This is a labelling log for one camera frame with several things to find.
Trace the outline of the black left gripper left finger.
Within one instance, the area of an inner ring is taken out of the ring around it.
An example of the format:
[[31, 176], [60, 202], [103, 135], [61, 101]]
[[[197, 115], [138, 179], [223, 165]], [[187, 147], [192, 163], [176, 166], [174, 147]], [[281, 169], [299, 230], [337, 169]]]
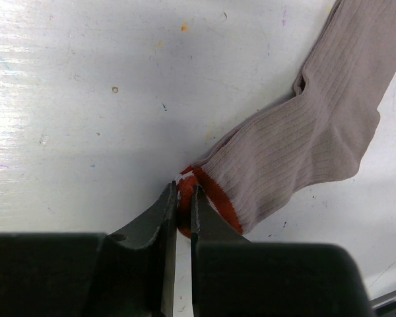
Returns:
[[156, 202], [110, 235], [122, 247], [117, 280], [124, 297], [138, 304], [136, 316], [172, 316], [176, 271], [176, 184], [169, 183]]

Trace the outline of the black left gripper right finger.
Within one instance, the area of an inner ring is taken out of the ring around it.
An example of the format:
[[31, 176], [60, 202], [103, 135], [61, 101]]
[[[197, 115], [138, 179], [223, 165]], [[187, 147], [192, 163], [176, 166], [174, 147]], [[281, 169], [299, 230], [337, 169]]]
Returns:
[[191, 202], [192, 306], [195, 316], [235, 315], [244, 265], [242, 247], [249, 241], [212, 207], [195, 186]]

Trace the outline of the grey sock with red cuff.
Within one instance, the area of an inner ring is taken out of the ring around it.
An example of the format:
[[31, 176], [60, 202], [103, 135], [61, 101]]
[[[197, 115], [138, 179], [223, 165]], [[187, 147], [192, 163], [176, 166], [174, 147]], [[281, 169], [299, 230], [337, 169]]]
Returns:
[[395, 72], [396, 1], [337, 1], [294, 82], [294, 96], [241, 123], [180, 173], [180, 232], [191, 234], [195, 186], [246, 234], [298, 190], [353, 177]]

